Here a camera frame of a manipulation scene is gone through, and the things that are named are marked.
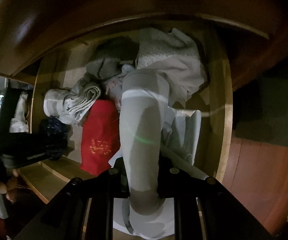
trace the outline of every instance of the black metal frame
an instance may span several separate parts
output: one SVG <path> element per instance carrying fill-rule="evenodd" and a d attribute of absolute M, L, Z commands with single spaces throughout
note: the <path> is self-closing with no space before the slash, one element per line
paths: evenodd
<path fill-rule="evenodd" d="M 0 181 L 6 183 L 8 169 L 17 169 L 45 159 L 59 158 L 54 150 L 66 149 L 67 139 L 61 136 L 47 136 L 43 133 L 10 133 L 21 89 L 6 89 L 0 98 Z M 0 194 L 0 218 L 8 217 L 5 195 Z"/>
<path fill-rule="evenodd" d="M 85 240 L 113 239 L 114 198 L 127 198 L 123 158 L 97 178 L 72 179 L 20 232 L 15 240 L 78 240 L 88 199 L 92 198 Z M 174 198 L 175 239 L 270 240 L 272 236 L 216 179 L 190 177 L 160 157 L 158 193 Z M 204 226 L 200 223 L 200 212 Z"/>

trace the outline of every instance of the white cloth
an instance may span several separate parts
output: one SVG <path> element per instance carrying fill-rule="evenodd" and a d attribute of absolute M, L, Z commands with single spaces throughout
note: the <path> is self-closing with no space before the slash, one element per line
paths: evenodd
<path fill-rule="evenodd" d="M 45 115 L 59 118 L 63 111 L 64 98 L 68 94 L 68 90 L 50 89 L 44 97 L 43 109 Z"/>
<path fill-rule="evenodd" d="M 14 118 L 11 119 L 10 123 L 10 133 L 16 132 L 29 132 L 29 125 L 25 119 L 25 111 L 27 108 L 27 97 L 28 94 L 22 92 L 17 102 L 17 108 L 15 110 Z"/>
<path fill-rule="evenodd" d="M 162 143 L 189 164 L 194 165 L 199 138 L 201 112 L 192 110 L 189 116 L 185 110 L 167 108 L 162 129 Z"/>
<path fill-rule="evenodd" d="M 185 106 L 207 80 L 196 43 L 176 28 L 171 33 L 153 28 L 141 30 L 136 68 L 164 74 L 170 86 L 169 106 L 175 101 Z"/>
<path fill-rule="evenodd" d="M 105 87 L 105 94 L 114 101 L 116 109 L 118 111 L 121 110 L 121 100 L 122 100 L 122 87 L 123 87 L 123 79 L 124 77 L 130 73 L 131 71 L 135 70 L 132 65 L 124 64 L 122 66 L 122 71 L 120 74 L 110 78 L 103 82 Z"/>
<path fill-rule="evenodd" d="M 62 123 L 76 124 L 87 114 L 100 95 L 99 85 L 92 82 L 91 75 L 86 73 L 69 93 L 66 94 L 66 92 L 61 93 L 59 91 L 56 93 L 55 90 L 52 93 L 47 93 L 48 97 L 44 99 L 44 106 L 52 103 L 54 105 L 53 107 L 47 106 L 47 111 L 44 107 L 44 112 L 47 116 L 53 113 Z"/>

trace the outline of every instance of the screw head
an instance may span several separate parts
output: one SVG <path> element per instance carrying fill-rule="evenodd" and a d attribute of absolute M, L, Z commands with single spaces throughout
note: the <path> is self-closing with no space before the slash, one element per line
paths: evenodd
<path fill-rule="evenodd" d="M 206 179 L 207 183 L 210 185 L 215 185 L 216 184 L 216 179 L 210 177 Z"/>
<path fill-rule="evenodd" d="M 116 168 L 110 168 L 110 169 L 108 170 L 108 173 L 111 174 L 111 175 L 115 175 L 115 174 L 118 173 L 118 169 L 116 169 Z"/>
<path fill-rule="evenodd" d="M 171 173 L 171 174 L 178 174 L 179 173 L 179 169 L 178 168 L 170 168 L 169 169 L 169 172 Z"/>
<path fill-rule="evenodd" d="M 71 183 L 73 184 L 73 185 L 78 185 L 78 184 L 80 184 L 82 182 L 82 179 L 81 178 L 73 178 L 72 180 L 71 180 Z"/>

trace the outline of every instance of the gray cloth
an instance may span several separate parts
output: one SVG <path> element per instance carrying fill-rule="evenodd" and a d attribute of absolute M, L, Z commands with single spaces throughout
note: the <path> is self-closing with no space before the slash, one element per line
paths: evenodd
<path fill-rule="evenodd" d="M 170 87 L 169 106 L 175 101 L 185 106 L 207 80 L 196 43 L 176 28 L 171 33 L 153 28 L 141 30 L 136 68 L 163 75 Z"/>
<path fill-rule="evenodd" d="M 89 62 L 86 71 L 92 80 L 107 80 L 121 73 L 119 65 L 133 63 L 139 50 L 139 45 L 128 37 L 118 37 L 100 44 Z"/>
<path fill-rule="evenodd" d="M 58 119 L 65 124 L 79 123 L 87 114 L 89 109 L 100 97 L 101 90 L 99 85 L 92 82 L 88 73 L 85 73 L 71 91 L 62 98 L 52 98 L 52 95 L 60 95 L 60 93 L 47 93 L 44 99 L 44 112 L 46 115 L 58 117 Z"/>

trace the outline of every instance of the red bag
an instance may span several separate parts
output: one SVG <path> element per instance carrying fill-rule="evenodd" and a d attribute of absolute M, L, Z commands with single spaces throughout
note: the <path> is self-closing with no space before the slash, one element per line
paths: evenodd
<path fill-rule="evenodd" d="M 120 146 L 119 114 L 114 102 L 96 100 L 83 125 L 81 169 L 92 175 L 108 170 L 108 161 Z"/>

